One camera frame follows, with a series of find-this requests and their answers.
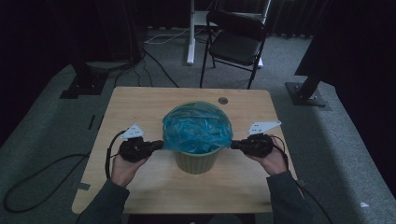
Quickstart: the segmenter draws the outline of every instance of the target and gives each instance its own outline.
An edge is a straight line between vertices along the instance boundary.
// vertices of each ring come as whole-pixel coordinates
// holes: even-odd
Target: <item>wooden table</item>
[[[219,103],[219,98],[228,104]],[[248,137],[254,121],[276,121],[268,91],[210,90],[118,87],[110,99],[102,126],[94,143],[73,211],[81,213],[106,182],[106,149],[112,138],[134,123],[145,132],[145,141],[163,139],[163,117],[176,106],[205,101],[221,108],[233,125],[233,139]],[[280,127],[268,133],[280,138]],[[118,139],[112,155],[117,153]],[[290,161],[294,177],[294,167]],[[213,168],[201,175],[181,171],[170,150],[155,151],[128,186],[131,194],[125,204],[127,214],[203,214],[271,212],[268,174],[240,150],[223,149]]]

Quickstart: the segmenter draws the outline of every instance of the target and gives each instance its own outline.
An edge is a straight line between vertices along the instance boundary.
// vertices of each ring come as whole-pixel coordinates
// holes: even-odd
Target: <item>person's left hand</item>
[[[141,161],[130,162],[123,159],[120,155],[117,155],[113,159],[113,170],[111,171],[111,181],[123,188],[131,183],[134,179],[134,175],[137,170],[146,163],[149,158],[145,158]]]

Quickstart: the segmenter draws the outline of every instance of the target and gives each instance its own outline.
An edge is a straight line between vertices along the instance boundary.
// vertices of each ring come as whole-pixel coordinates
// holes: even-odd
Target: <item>gray sleeve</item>
[[[313,212],[287,171],[267,177],[275,224],[313,223]]]
[[[77,223],[120,224],[128,196],[128,189],[114,184],[111,180],[107,180],[92,202],[81,213]]]

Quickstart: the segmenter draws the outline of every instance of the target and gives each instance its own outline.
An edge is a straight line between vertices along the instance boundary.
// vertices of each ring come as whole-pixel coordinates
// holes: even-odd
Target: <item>white tag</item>
[[[121,139],[128,139],[128,138],[135,138],[135,137],[141,137],[144,136],[145,132],[143,132],[139,126],[137,126],[137,123],[134,124],[131,128],[129,128],[125,133],[120,135]]]
[[[282,122],[280,120],[274,122],[254,122],[250,129],[248,130],[248,135],[256,134],[256,133],[266,133],[269,130],[281,125]]]

